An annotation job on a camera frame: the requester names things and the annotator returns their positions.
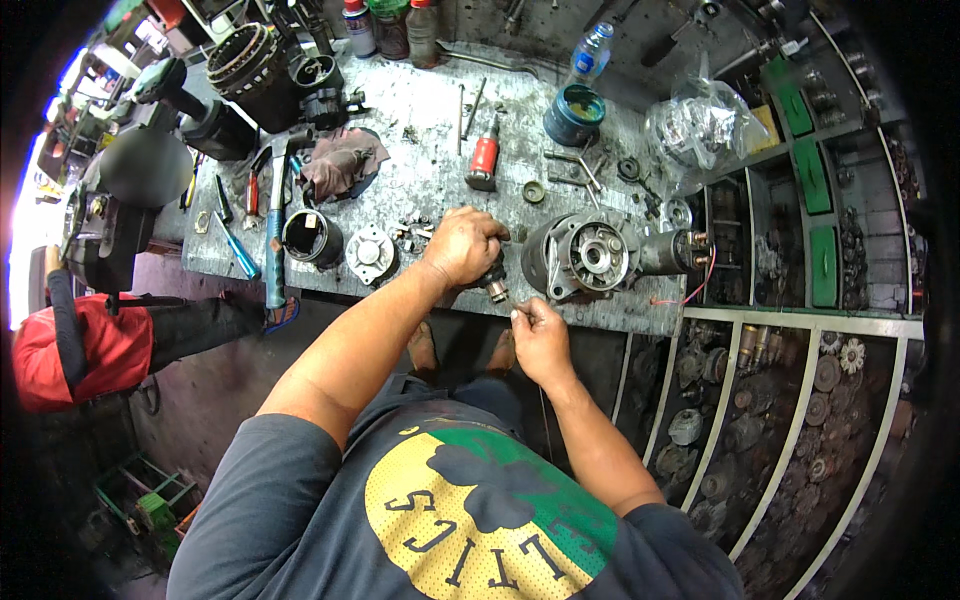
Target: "blue screwdriver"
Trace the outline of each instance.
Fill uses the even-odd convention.
[[[227,243],[230,245],[230,248],[236,255],[237,262],[240,263],[240,268],[242,268],[243,272],[247,274],[247,279],[253,281],[260,279],[260,270],[256,267],[256,263],[253,262],[253,259],[250,258],[250,255],[247,254],[247,251],[245,251],[243,246],[240,245],[240,240],[238,240],[237,237],[233,235],[229,229],[227,229],[227,226],[224,224],[224,220],[220,218],[219,212],[214,210],[213,215],[217,218],[217,223],[220,224],[220,227],[227,235]]]

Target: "shirt graphic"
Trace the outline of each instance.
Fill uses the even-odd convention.
[[[367,519],[436,600],[567,598],[603,569],[616,517],[561,471],[489,429],[409,436],[373,467]]]

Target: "metal workbench surface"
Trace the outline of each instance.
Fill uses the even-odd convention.
[[[370,112],[351,119],[348,126],[376,132],[391,156],[380,165],[376,179],[359,198],[320,206],[327,219],[343,232],[345,243],[361,227],[375,224],[388,230],[390,223],[396,223],[414,210],[432,217],[436,223],[448,208],[472,204],[488,210],[514,236],[515,241],[504,247],[504,267],[512,298],[525,300],[535,295],[537,292],[520,270],[521,244],[517,238],[524,237],[524,229],[532,232],[554,216],[592,210],[584,188],[547,181],[548,167],[552,172],[570,175],[570,164],[544,158],[543,150],[575,151],[555,144],[543,130],[542,116],[557,87],[538,81],[528,73],[504,71],[463,60],[452,60],[429,71],[414,69],[406,61],[393,62],[380,57],[359,60],[340,53],[337,60],[347,82],[345,90],[362,89],[367,94],[367,106],[372,108]],[[483,77],[488,80],[480,108],[469,139],[463,143],[463,155],[457,156],[459,85],[466,85],[464,102],[470,103]],[[477,136],[490,124],[498,109],[497,191],[479,192],[467,187],[464,173]],[[607,103],[600,141],[586,155],[588,164],[593,165],[604,154],[605,146],[610,149],[607,164],[597,175],[604,185],[598,199],[604,206],[631,214],[638,230],[649,225],[642,217],[643,204],[634,204],[631,200],[631,194],[640,190],[638,186],[619,180],[615,173],[618,159],[636,154],[641,118],[642,115],[632,110]],[[404,139],[403,132],[408,127],[413,128],[416,143]],[[198,234],[193,228],[201,210],[212,214],[217,203],[215,175],[218,173],[230,195],[235,215],[229,227],[262,268],[264,229],[243,230],[241,227],[249,165],[249,159],[236,163],[217,163],[208,159],[203,163],[197,177],[196,195],[189,209],[190,225],[184,235],[182,261],[185,269],[218,276],[244,276],[217,224],[211,223],[206,234]],[[521,188],[529,180],[539,181],[546,189],[546,198],[540,204],[528,204],[521,197]],[[259,178],[261,215],[266,214],[270,182],[268,166]],[[293,198],[286,206],[287,215],[302,207],[296,190],[288,198],[291,196]],[[287,255],[286,285],[364,297],[375,290],[377,284],[396,276],[419,258],[400,248],[396,250],[395,267],[373,286],[365,285],[343,261],[332,269],[318,271],[312,264],[298,262]],[[673,336],[679,322],[680,306],[676,303],[652,305],[650,299],[680,300],[684,287],[685,276],[648,276],[642,277],[633,291],[613,293],[592,301],[578,298],[555,307],[569,324]],[[501,316],[507,316],[511,310],[508,302],[493,304],[482,289],[466,290],[456,300],[451,300],[442,300],[443,306]]]

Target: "gray t-shirt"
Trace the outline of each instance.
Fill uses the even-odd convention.
[[[306,420],[247,420],[180,546],[182,598],[742,598],[675,508],[623,518],[453,400],[408,405],[348,450]]]

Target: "plastic bottle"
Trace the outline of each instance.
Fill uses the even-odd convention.
[[[354,56],[365,59],[376,54],[373,18],[363,0],[345,0],[344,24],[350,35],[350,47],[353,49]]]
[[[430,0],[411,0],[407,14],[407,39],[410,41],[410,62],[418,69],[437,66],[437,9]]]
[[[600,21],[593,31],[580,38],[570,56],[570,75],[566,84],[592,85],[610,60],[613,25]]]
[[[376,21],[376,45],[387,60],[410,56],[407,41],[408,0],[370,0],[370,12]]]

